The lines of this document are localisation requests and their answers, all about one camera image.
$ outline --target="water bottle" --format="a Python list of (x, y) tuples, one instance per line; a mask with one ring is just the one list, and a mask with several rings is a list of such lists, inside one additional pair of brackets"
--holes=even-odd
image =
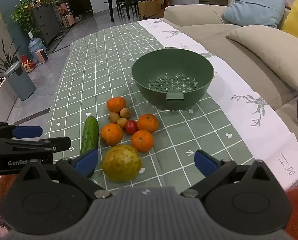
[(31, 52), (33, 56), (33, 61), (36, 63), (38, 59), (36, 58), (36, 51), (38, 49), (43, 49), (44, 51), (47, 50), (47, 48), (43, 45), (42, 40), (40, 38), (36, 38), (33, 36), (32, 32), (28, 33), (29, 38), (30, 38), (30, 43), (29, 43), (29, 51)]

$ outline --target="trash can lid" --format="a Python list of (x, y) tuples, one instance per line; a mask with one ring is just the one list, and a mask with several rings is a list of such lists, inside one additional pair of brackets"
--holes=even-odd
[(15, 62), (12, 66), (10, 66), (4, 73), (4, 77), (7, 78), (11, 74), (15, 72), (19, 67), (21, 67), (21, 63), (19, 61)]

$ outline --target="beige sofa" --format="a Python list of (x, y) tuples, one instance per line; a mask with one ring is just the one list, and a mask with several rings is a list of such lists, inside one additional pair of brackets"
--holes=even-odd
[[(297, 96), (254, 53), (241, 44), (226, 38), (233, 29), (239, 28), (221, 18), (226, 6), (218, 5), (176, 5), (165, 10), (163, 21), (181, 30), (211, 53), (227, 62), (250, 87), (260, 94), (276, 111), (298, 140)], [(279, 24), (281, 28), (289, 10)]]

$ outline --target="paper shopping bag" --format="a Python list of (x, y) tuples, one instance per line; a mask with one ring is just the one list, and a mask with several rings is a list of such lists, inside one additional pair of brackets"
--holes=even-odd
[(163, 18), (163, 0), (138, 2), (140, 20)]

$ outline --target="green leafy plant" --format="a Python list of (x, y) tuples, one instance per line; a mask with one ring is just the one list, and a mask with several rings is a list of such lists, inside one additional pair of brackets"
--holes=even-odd
[(52, 0), (40, 0), (41, 5), (48, 5), (48, 4), (53, 4)]
[(0, 69), (3, 70), (4, 72), (10, 66), (12, 66), (15, 62), (17, 62), (17, 60), (18, 60), (18, 58), (16, 56), (16, 53), (18, 52), (20, 46), (15, 50), (14, 54), (11, 56), (11, 48), (12, 48), (13, 42), (14, 42), (14, 38), (13, 38), (12, 43), (10, 45), (10, 49), (8, 49), (7, 51), (5, 51), (4, 41), (2, 40), (2, 47), (3, 47), (3, 52), (4, 52), (5, 60), (0, 57), (0, 66), (4, 67), (5, 69), (3, 69), (3, 68), (0, 68)]
[(15, 6), (15, 11), (11, 15), (11, 19), (14, 23), (17, 23), (23, 31), (36, 33), (39, 30), (34, 27), (31, 5), (33, 4), (30, 0), (20, 0), (20, 4)]

